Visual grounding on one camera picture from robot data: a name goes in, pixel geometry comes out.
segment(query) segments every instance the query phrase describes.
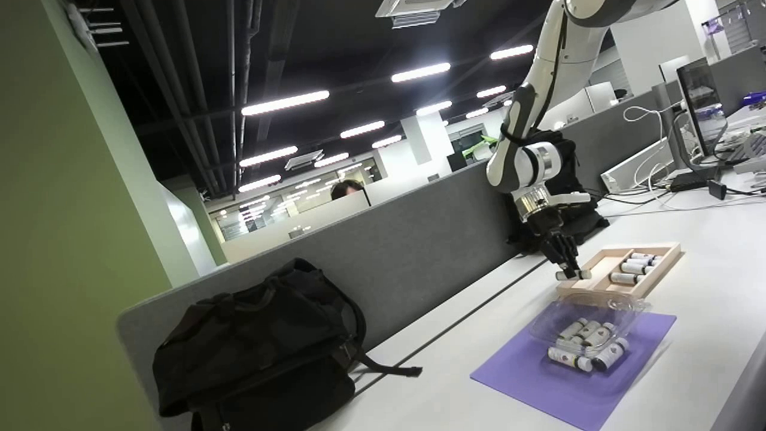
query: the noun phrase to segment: purple mat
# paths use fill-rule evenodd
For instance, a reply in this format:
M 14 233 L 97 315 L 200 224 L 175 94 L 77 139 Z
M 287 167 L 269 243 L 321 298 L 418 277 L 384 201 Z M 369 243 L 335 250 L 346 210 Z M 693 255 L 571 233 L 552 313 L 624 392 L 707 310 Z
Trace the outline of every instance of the purple mat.
M 535 326 L 528 322 L 472 377 L 576 429 L 600 429 L 673 322 L 675 315 L 637 313 L 626 334 L 628 352 L 605 374 L 578 374 L 552 363 L 546 356 L 548 347 L 534 338 Z

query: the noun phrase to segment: wooden tray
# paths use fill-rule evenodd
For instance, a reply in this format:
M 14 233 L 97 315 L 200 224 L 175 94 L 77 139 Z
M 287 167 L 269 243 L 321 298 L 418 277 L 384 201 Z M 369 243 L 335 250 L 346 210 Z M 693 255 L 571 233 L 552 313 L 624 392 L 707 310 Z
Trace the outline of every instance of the wooden tray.
M 631 288 L 613 284 L 607 274 L 618 271 L 628 253 L 655 253 L 660 260 L 651 266 L 649 272 L 642 274 L 637 284 Z M 557 292 L 565 296 L 602 294 L 602 296 L 644 298 L 660 282 L 660 277 L 676 262 L 680 255 L 681 250 L 676 243 L 605 246 L 581 266 L 581 271 L 588 272 L 588 280 L 563 280 L 557 284 Z

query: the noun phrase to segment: backpack strap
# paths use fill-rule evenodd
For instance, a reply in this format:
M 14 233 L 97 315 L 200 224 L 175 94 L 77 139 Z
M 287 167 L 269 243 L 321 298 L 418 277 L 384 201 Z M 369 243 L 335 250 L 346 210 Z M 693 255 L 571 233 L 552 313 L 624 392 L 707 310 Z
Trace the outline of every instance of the backpack strap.
M 369 369 L 369 370 L 376 370 L 376 374 L 395 374 L 395 375 L 408 375 L 408 377 L 415 377 L 421 375 L 423 367 L 383 367 L 377 362 L 374 362 L 370 356 L 359 355 L 359 362 Z

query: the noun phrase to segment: computer monitor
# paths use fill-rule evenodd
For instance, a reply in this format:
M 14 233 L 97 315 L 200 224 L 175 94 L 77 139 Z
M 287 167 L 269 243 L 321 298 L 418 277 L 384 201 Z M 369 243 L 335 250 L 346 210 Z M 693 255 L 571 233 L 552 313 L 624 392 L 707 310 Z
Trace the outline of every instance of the computer monitor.
M 697 133 L 700 151 L 710 155 L 728 127 L 713 72 L 707 61 L 700 58 L 680 67 L 676 82 L 686 101 L 691 131 Z

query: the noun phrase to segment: ceiling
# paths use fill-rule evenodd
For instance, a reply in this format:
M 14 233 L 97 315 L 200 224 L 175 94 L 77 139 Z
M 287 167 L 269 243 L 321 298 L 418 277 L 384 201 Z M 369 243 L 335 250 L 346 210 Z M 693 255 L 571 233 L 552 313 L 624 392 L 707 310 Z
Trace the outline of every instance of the ceiling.
M 154 177 L 192 175 L 207 198 L 268 175 L 284 161 L 238 170 L 238 161 L 284 143 L 298 152 L 369 152 L 400 131 L 418 106 L 450 98 L 444 119 L 475 110 L 478 88 L 515 88 L 532 58 L 491 61 L 504 46 L 535 43 L 551 0 L 466 0 L 432 25 L 393 31 L 381 0 L 78 0 L 115 6 L 125 48 L 99 51 Z M 448 60 L 442 76 L 390 83 L 393 72 Z M 323 102 L 241 116 L 253 101 L 327 88 Z M 384 128 L 340 139 L 341 128 L 384 119 Z

